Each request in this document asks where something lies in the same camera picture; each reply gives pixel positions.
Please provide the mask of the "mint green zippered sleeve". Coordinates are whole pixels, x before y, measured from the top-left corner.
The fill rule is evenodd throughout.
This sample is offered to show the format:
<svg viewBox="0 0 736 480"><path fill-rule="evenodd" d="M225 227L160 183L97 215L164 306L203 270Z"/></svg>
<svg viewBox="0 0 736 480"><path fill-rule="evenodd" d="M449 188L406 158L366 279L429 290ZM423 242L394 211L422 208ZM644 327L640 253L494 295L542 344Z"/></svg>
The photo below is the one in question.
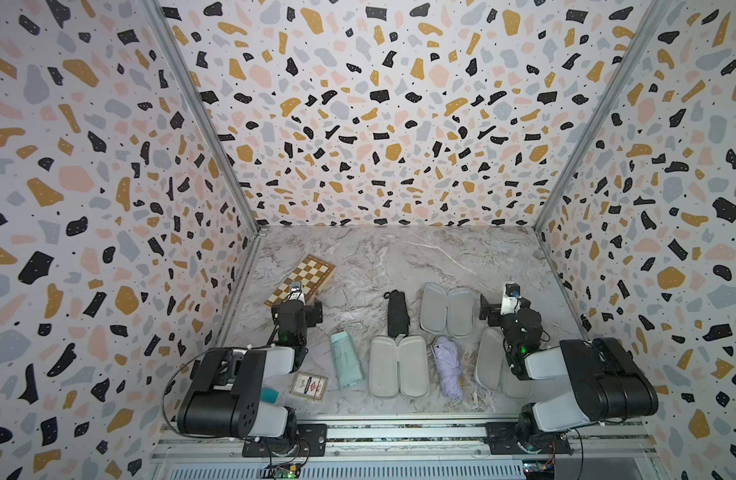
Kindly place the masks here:
<svg viewBox="0 0 736 480"><path fill-rule="evenodd" d="M427 345L414 335L377 336L369 352L369 392L378 398L425 397L430 391Z"/></svg>

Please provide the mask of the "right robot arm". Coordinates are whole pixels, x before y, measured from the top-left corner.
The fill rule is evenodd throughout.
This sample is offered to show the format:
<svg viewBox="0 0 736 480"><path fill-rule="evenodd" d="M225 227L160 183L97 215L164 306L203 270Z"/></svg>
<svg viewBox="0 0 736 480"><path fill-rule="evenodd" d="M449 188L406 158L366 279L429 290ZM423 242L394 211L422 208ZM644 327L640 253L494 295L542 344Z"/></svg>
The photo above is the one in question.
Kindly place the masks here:
<svg viewBox="0 0 736 480"><path fill-rule="evenodd" d="M570 389L549 400L524 405L513 429L515 441L538 451L567 432L607 420L647 417L658 410L658 395L651 382L614 338L561 340L541 347L541 315L521 307L504 313L500 304L480 308L490 346L481 342L476 377L485 383L485 369L505 367L519 383L565 378Z"/></svg>

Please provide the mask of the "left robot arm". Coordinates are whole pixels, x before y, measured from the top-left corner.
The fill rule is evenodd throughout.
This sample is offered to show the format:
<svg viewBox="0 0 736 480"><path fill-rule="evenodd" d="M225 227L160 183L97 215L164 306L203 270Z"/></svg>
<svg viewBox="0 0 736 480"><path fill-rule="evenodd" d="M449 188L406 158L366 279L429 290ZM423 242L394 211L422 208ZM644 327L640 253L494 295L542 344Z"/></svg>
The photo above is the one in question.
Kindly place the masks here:
<svg viewBox="0 0 736 480"><path fill-rule="evenodd" d="M195 357L175 420L176 434L193 439L236 438L294 445L299 439L293 408L262 399L264 380L299 371L308 353L308 331L322 323L322 303L288 299L271 308L275 328L264 346L216 347Z"/></svg>

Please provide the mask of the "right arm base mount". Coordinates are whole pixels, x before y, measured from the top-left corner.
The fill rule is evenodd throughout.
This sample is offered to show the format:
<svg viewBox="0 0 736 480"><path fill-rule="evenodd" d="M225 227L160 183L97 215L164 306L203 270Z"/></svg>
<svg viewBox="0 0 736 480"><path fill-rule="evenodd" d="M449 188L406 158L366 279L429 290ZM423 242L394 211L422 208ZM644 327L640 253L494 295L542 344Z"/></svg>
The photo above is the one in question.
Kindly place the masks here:
<svg viewBox="0 0 736 480"><path fill-rule="evenodd" d="M486 423L484 443L492 455L573 453L564 433L531 433L517 421Z"/></svg>

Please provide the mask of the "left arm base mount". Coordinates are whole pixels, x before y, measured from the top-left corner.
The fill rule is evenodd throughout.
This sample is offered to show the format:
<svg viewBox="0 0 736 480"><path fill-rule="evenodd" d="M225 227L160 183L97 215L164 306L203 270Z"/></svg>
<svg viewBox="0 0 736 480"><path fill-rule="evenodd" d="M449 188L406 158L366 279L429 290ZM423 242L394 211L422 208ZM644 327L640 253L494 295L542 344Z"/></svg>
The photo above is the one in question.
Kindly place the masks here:
<svg viewBox="0 0 736 480"><path fill-rule="evenodd" d="M244 458L283 460L296 457L322 457L325 454L328 426L304 423L287 427L281 437L253 437L242 449Z"/></svg>

